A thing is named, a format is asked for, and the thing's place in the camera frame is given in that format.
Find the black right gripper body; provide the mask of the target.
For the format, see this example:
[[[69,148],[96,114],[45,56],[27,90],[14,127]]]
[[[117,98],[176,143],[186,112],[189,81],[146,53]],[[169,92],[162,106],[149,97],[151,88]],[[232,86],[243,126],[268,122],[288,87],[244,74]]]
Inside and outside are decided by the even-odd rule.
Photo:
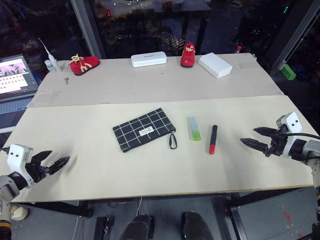
[[[271,155],[281,156],[284,148],[287,144],[288,132],[286,125],[281,125],[278,129],[267,127],[266,136],[271,137],[270,148],[266,151],[265,156],[270,157]]]

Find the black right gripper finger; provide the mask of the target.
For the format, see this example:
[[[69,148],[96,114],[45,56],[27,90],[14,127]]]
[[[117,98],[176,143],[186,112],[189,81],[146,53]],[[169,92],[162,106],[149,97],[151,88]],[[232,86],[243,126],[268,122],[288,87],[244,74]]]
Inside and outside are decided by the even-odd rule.
[[[253,129],[262,136],[271,137],[277,130],[270,127],[256,127]]]
[[[247,147],[266,153],[269,150],[269,146],[265,143],[259,142],[258,140],[252,138],[241,138],[240,141]]]

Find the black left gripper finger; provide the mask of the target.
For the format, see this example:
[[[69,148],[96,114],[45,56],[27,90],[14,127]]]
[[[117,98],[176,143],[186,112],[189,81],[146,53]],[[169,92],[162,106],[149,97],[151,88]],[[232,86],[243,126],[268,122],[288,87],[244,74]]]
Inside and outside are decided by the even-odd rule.
[[[48,173],[50,175],[55,174],[56,172],[58,172],[60,169],[62,169],[68,163],[69,159],[70,159],[70,156],[61,157],[60,159],[55,161],[53,165],[51,165],[48,168]]]
[[[32,163],[41,164],[41,162],[45,160],[51,153],[51,150],[45,150],[37,153],[36,155],[32,156]]]

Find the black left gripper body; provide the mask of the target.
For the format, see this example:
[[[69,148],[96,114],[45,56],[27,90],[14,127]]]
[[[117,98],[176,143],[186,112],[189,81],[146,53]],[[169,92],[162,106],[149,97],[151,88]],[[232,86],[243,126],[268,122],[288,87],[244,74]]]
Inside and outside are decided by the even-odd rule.
[[[41,161],[34,159],[25,165],[25,169],[31,176],[34,183],[38,183],[43,180],[50,171],[49,167],[42,166]]]

